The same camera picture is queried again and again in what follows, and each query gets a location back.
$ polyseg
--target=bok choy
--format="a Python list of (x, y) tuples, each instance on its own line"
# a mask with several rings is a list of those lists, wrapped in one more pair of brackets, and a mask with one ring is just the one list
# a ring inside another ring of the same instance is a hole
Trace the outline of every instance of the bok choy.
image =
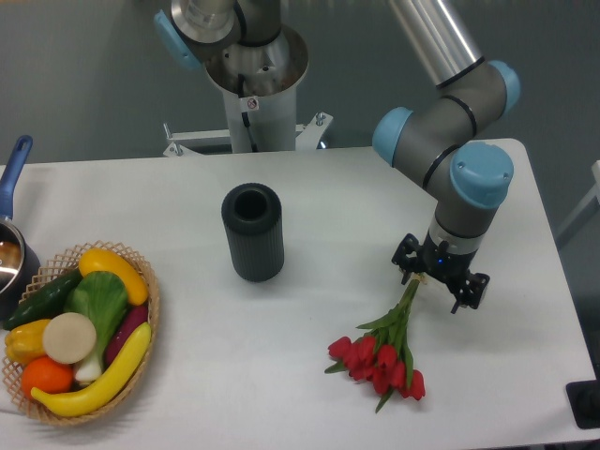
[(121, 279), (110, 272), (92, 272), (72, 292), (65, 312), (78, 312), (96, 328), (94, 350), (75, 366), (75, 380), (89, 384), (104, 371), (103, 355), (106, 346), (125, 317), (128, 293)]

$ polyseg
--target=white table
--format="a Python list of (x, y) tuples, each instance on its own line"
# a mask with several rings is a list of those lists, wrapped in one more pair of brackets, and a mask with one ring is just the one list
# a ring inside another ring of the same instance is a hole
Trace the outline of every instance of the white table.
[[(486, 299), (453, 316), (444, 286), (420, 288), (409, 339), (427, 396), (395, 396), (377, 415), (370, 385), (323, 374), (326, 349), (399, 299), (390, 258), (406, 233), (423, 238), (435, 202), (371, 149), (28, 165), (15, 224), (40, 259), (124, 242), (153, 264), (162, 314), (151, 367), (110, 418), (54, 429), (3, 413), (3, 446), (441, 449), (600, 437), (577, 428), (565, 394), (593, 369), (525, 149), (491, 143), (516, 174), (472, 264), (491, 276)], [(220, 217), (245, 182), (283, 205), (286, 262), (261, 284), (233, 271)]]

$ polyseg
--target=blue pot handle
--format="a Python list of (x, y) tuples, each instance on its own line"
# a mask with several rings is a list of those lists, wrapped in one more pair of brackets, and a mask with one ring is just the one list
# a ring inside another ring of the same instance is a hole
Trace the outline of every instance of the blue pot handle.
[(8, 164), (0, 178), (0, 218), (12, 219), (13, 194), (33, 144), (34, 140), (31, 136), (21, 136), (12, 149)]

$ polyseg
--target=blue joint cap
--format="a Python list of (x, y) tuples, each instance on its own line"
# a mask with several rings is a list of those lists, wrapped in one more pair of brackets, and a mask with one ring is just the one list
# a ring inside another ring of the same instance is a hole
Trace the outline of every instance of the blue joint cap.
[(183, 39), (179, 36), (171, 21), (167, 18), (164, 11), (159, 11), (154, 16), (154, 27), (157, 30), (160, 40), (167, 48), (172, 58), (180, 66), (189, 70), (195, 70), (202, 66), (196, 56), (189, 50)]
[(373, 133), (373, 148), (390, 166), (394, 164), (396, 145), (402, 129), (413, 112), (406, 108), (395, 108), (386, 114)]
[(490, 61), (489, 64), (496, 68), (504, 78), (506, 86), (506, 105), (502, 115), (508, 113), (521, 97), (521, 81), (518, 79), (517, 73), (502, 61)]
[(513, 161), (500, 147), (468, 142), (460, 147), (450, 163), (452, 186), (465, 202), (494, 209), (502, 204), (513, 178)]

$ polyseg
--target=tulip bouquet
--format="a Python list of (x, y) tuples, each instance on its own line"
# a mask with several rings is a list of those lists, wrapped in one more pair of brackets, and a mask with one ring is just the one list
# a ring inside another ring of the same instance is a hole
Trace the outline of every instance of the tulip bouquet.
[(412, 279), (399, 303), (380, 319), (358, 325), (356, 328), (368, 331), (355, 342), (345, 336), (329, 346), (329, 355), (336, 363), (325, 373), (348, 370), (355, 381), (372, 383), (381, 396), (375, 413), (397, 390), (404, 398), (420, 400), (425, 396), (423, 374), (413, 368), (407, 339), (411, 306), (420, 282), (420, 277)]

